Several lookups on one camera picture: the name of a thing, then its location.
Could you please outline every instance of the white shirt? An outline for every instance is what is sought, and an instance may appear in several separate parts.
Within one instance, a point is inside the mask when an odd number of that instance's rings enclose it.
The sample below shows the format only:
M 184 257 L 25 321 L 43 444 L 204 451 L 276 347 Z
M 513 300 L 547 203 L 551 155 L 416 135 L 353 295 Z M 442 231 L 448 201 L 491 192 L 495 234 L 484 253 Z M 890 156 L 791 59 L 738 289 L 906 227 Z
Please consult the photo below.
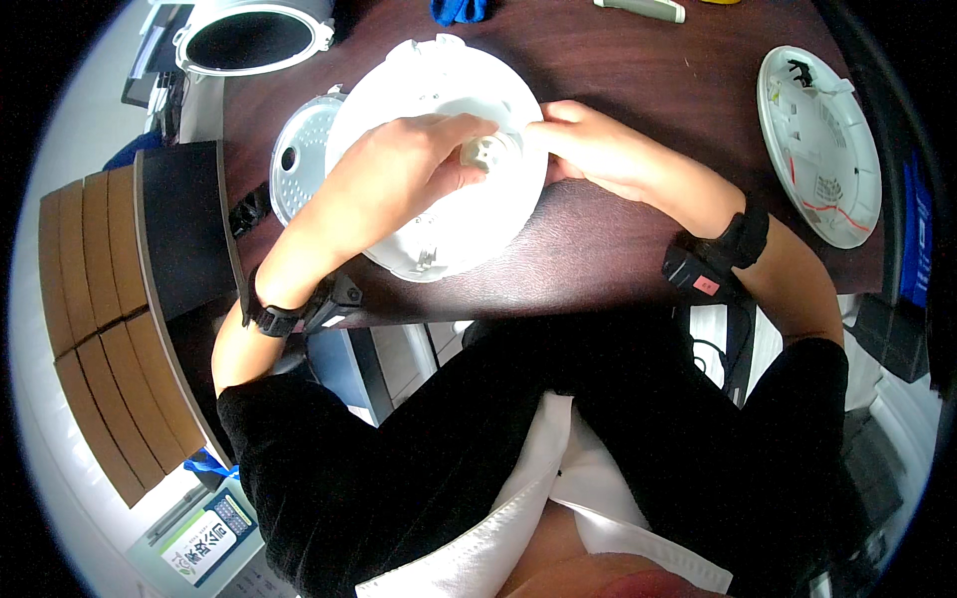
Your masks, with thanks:
M 730 572 L 648 530 L 608 449 L 571 402 L 543 395 L 519 461 L 488 517 L 435 552 L 359 584 L 359 598 L 494 597 L 528 546 L 549 498 L 574 511 L 590 554 L 639 555 L 701 589 L 727 592 Z

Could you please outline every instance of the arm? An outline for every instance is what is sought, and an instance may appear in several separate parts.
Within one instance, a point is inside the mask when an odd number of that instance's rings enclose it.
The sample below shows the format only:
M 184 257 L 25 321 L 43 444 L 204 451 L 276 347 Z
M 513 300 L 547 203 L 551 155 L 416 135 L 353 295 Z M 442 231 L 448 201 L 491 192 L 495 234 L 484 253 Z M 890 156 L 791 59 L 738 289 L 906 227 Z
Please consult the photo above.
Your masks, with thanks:
M 368 131 L 260 264 L 258 299 L 284 309 L 301 307 L 326 275 L 354 255 L 439 198 L 483 180 L 479 169 L 458 163 L 456 149 L 496 129 L 493 122 L 460 114 L 398 119 Z M 244 328 L 239 303 L 234 304 L 212 351 L 216 396 L 268 372 L 283 344 L 260 334 L 254 323 Z
M 548 182 L 586 178 L 674 218 L 694 236 L 717 238 L 745 196 L 718 173 L 575 101 L 543 106 L 526 141 L 554 154 Z M 843 345 L 834 285 L 811 249 L 773 216 L 768 244 L 754 265 L 733 269 L 784 337 L 820 337 Z

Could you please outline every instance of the watch strap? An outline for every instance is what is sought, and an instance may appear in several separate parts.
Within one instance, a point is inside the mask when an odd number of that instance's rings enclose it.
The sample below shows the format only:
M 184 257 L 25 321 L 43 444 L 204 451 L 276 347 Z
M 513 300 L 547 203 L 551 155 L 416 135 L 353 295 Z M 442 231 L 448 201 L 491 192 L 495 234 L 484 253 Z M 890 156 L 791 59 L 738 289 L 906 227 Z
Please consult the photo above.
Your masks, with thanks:
M 290 310 L 276 307 L 275 305 L 263 305 L 259 301 L 259 295 L 256 293 L 256 272 L 259 266 L 253 268 L 249 273 L 249 280 L 246 283 L 244 292 L 240 295 L 240 307 L 242 307 L 243 327 L 249 326 L 251 321 L 256 323 L 256 327 L 263 335 L 282 339 L 293 331 L 296 324 L 302 317 L 302 308 Z
M 736 212 L 727 228 L 717 239 L 703 240 L 698 253 L 713 267 L 730 271 L 748 268 L 768 244 L 768 212 L 748 202 L 745 212 Z

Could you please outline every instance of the dark wooden table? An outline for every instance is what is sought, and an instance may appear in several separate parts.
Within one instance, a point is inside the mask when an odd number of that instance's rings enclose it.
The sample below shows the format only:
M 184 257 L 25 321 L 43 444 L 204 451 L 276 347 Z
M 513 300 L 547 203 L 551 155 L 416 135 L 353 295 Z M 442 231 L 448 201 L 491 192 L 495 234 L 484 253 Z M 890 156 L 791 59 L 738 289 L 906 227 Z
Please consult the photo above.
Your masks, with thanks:
M 817 252 L 838 293 L 880 290 L 882 223 L 859 248 L 822 241 L 791 205 L 774 174 L 758 123 L 755 83 L 765 54 L 793 45 L 843 77 L 847 65 L 810 0 L 745 0 L 716 6 L 682 0 L 682 25 L 589 0 L 490 2 L 482 23 L 442 29 L 427 3 L 340 3 L 332 49 L 276 73 L 231 78 L 224 95 L 230 201 L 268 179 L 273 143 L 286 120 L 335 83 L 348 92 L 406 39 L 447 32 L 495 55 L 541 101 L 572 98 L 717 170 L 750 193 Z M 239 239 L 243 271 L 266 255 L 282 227 L 275 216 Z M 660 274 L 679 225 L 588 182 L 547 188 L 523 231 L 499 257 L 430 284 L 400 280 L 364 256 L 345 271 L 365 291 L 366 310 L 346 325 L 471 320 L 601 310 L 667 302 Z

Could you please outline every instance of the black smartwatch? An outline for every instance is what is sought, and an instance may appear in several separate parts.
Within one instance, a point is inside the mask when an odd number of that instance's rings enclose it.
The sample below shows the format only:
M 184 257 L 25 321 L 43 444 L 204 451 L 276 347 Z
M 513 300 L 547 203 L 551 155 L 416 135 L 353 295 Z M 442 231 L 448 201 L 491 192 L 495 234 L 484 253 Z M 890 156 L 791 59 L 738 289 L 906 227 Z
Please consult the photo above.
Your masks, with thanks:
M 344 320 L 362 307 L 363 294 L 352 279 L 341 272 L 324 278 L 316 287 L 309 301 L 299 309 L 282 309 L 275 305 L 263 306 L 256 294 L 256 272 L 249 273 L 249 280 L 239 290 L 239 307 L 242 308 L 242 325 L 256 323 L 259 332 L 267 337 L 283 339 L 296 328 L 300 321 L 305 334 L 314 334 Z
M 305 307 L 299 309 L 282 309 L 275 305 L 263 306 L 256 294 L 256 272 L 259 266 L 249 273 L 249 280 L 239 290 L 239 306 L 242 308 L 242 326 L 249 326 L 254 321 L 259 332 L 267 337 L 284 339 L 293 331 L 296 324 L 302 319 Z
M 661 273 L 695 303 L 727 303 L 748 297 L 731 268 L 754 264 L 768 244 L 768 213 L 747 202 L 721 236 L 699 239 L 685 232 L 665 252 Z
M 745 213 L 737 212 L 721 236 L 701 239 L 695 253 L 719 272 L 744 269 L 758 261 L 768 244 L 768 212 L 747 202 Z

